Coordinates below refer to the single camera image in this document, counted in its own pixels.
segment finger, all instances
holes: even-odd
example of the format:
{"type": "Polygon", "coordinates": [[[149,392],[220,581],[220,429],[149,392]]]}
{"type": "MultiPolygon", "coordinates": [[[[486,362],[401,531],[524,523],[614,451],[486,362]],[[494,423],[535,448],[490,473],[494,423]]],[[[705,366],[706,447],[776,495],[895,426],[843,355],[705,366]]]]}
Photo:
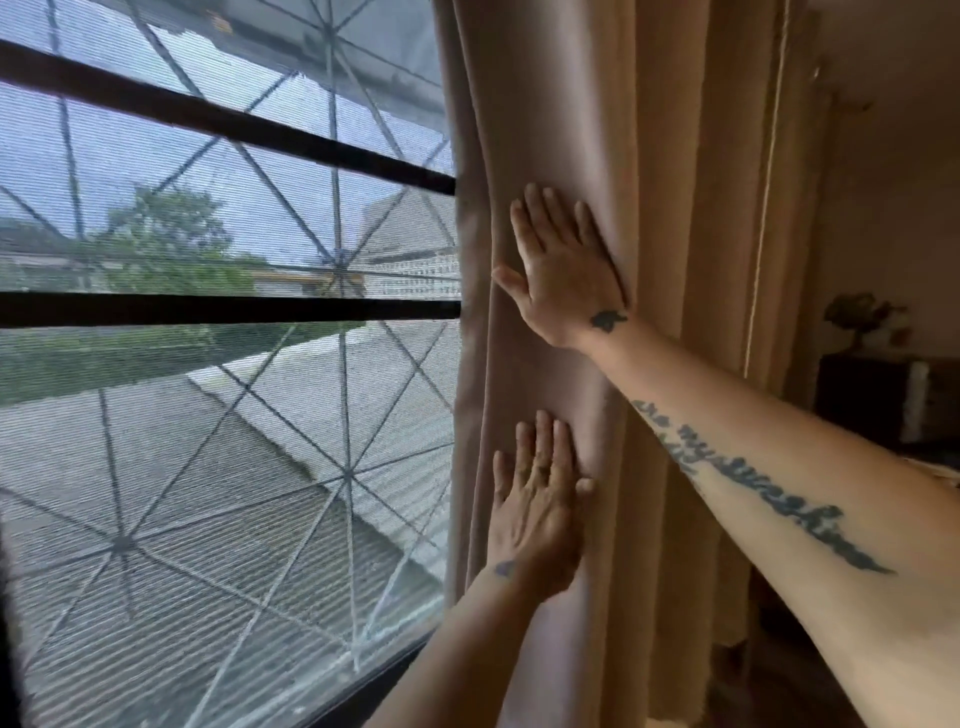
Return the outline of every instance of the finger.
{"type": "Polygon", "coordinates": [[[543,246],[533,225],[530,224],[530,216],[520,200],[514,200],[510,203],[510,224],[514,227],[514,237],[516,238],[516,249],[523,259],[523,267],[530,272],[531,264],[538,255],[543,255],[543,246]]]}
{"type": "Polygon", "coordinates": [[[516,303],[522,314],[530,304],[530,288],[527,279],[509,265],[498,265],[492,271],[493,282],[500,286],[516,303]]]}
{"type": "Polygon", "coordinates": [[[506,452],[498,450],[493,454],[493,508],[499,508],[510,494],[513,483],[514,464],[506,452]]]}
{"type": "Polygon", "coordinates": [[[553,421],[553,462],[550,464],[550,486],[564,500],[573,500],[573,446],[570,427],[563,420],[553,421]]]}
{"type": "Polygon", "coordinates": [[[514,487],[522,488],[530,480],[534,467],[534,429],[530,423],[516,424],[516,464],[514,487]]]}
{"type": "Polygon", "coordinates": [[[543,199],[546,202],[546,212],[550,216],[550,222],[553,223],[560,239],[566,245],[580,245],[577,233],[570,223],[570,216],[566,214],[560,193],[553,187],[547,187],[543,190],[543,199]]]}
{"type": "Polygon", "coordinates": [[[600,233],[597,232],[596,224],[593,222],[593,213],[583,200],[578,200],[573,206],[573,216],[577,219],[577,232],[580,235],[580,241],[588,248],[595,251],[603,251],[603,243],[600,241],[600,233]]]}
{"type": "Polygon", "coordinates": [[[550,222],[550,217],[546,213],[546,207],[543,206],[543,195],[540,188],[532,182],[523,190],[523,199],[527,203],[527,211],[530,213],[530,224],[533,225],[537,238],[545,251],[551,248],[556,249],[561,244],[560,236],[557,235],[556,228],[550,222]]]}
{"type": "Polygon", "coordinates": [[[596,481],[591,477],[582,477],[577,481],[574,492],[576,499],[573,514],[577,522],[577,528],[583,532],[584,521],[587,519],[587,513],[596,495],[596,481]]]}
{"type": "Polygon", "coordinates": [[[596,494],[597,482],[591,477],[582,477],[577,481],[575,488],[577,494],[577,512],[582,513],[589,507],[593,496],[596,494]]]}
{"type": "Polygon", "coordinates": [[[537,452],[534,455],[534,467],[540,477],[536,478],[539,486],[546,486],[550,482],[550,461],[553,460],[553,418],[540,410],[537,413],[537,452]]]}

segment script tattoo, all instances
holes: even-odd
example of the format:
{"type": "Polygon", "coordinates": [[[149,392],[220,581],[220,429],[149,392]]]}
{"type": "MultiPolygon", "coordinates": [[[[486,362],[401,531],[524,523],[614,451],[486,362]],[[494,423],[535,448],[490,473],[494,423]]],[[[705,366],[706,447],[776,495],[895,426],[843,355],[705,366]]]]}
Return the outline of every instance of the script tattoo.
{"type": "Polygon", "coordinates": [[[613,327],[615,327],[621,321],[626,320],[627,317],[619,311],[600,311],[600,313],[596,314],[590,319],[590,324],[594,328],[599,328],[601,331],[610,333],[613,331],[613,327]]]}
{"type": "Polygon", "coordinates": [[[652,402],[634,400],[634,408],[653,427],[667,452],[680,469],[696,484],[699,466],[706,463],[728,480],[749,488],[780,515],[790,519],[821,544],[855,569],[877,573],[896,573],[878,564],[844,536],[840,520],[843,509],[836,505],[813,506],[802,496],[792,496],[770,479],[758,473],[742,457],[727,457],[712,449],[690,425],[676,427],[652,402]]]}

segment wrist tattoo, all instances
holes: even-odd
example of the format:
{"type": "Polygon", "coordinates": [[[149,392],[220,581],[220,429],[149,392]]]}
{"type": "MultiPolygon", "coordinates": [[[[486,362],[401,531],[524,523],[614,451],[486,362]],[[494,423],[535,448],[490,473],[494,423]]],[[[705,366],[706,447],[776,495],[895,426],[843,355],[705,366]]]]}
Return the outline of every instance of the wrist tattoo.
{"type": "Polygon", "coordinates": [[[627,317],[619,311],[600,311],[590,319],[590,325],[599,328],[601,331],[610,333],[613,327],[621,321],[626,321],[627,317]]]}
{"type": "Polygon", "coordinates": [[[516,561],[501,561],[495,567],[493,567],[493,573],[498,576],[502,576],[505,579],[509,579],[510,575],[514,572],[514,566],[516,566],[516,561]]]}

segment forearm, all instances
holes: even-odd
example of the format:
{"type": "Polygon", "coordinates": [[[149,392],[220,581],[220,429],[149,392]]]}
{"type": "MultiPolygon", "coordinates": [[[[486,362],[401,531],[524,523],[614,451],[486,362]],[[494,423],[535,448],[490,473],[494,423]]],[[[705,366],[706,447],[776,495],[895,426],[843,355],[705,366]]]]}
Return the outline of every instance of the forearm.
{"type": "Polygon", "coordinates": [[[493,728],[539,601],[483,570],[368,728],[493,728]]]}
{"type": "Polygon", "coordinates": [[[744,522],[723,523],[738,540],[749,542],[745,528],[763,516],[803,532],[798,543],[851,569],[960,584],[960,498],[932,478],[709,366],[642,323],[598,331],[589,342],[588,354],[708,504],[731,506],[716,499],[736,498],[729,515],[721,510],[727,519],[743,512],[744,522]]]}
{"type": "Polygon", "coordinates": [[[868,724],[951,725],[958,494],[643,324],[592,334],[585,351],[801,620],[868,724]]]}

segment beige curtain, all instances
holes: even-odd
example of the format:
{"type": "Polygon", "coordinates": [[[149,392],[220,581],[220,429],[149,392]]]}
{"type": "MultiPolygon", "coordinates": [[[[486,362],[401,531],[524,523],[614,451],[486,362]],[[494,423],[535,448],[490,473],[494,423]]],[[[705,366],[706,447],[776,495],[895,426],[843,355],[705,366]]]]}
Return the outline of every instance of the beige curtain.
{"type": "Polygon", "coordinates": [[[509,202],[553,184],[590,203],[642,315],[776,388],[823,107],[815,22],[784,2],[435,0],[464,272],[449,600],[483,566],[492,453],[517,420],[568,419],[602,482],[584,567],[538,612],[502,725],[692,725],[712,646],[748,634],[749,564],[627,403],[531,333],[490,270],[519,264],[509,202]]]}

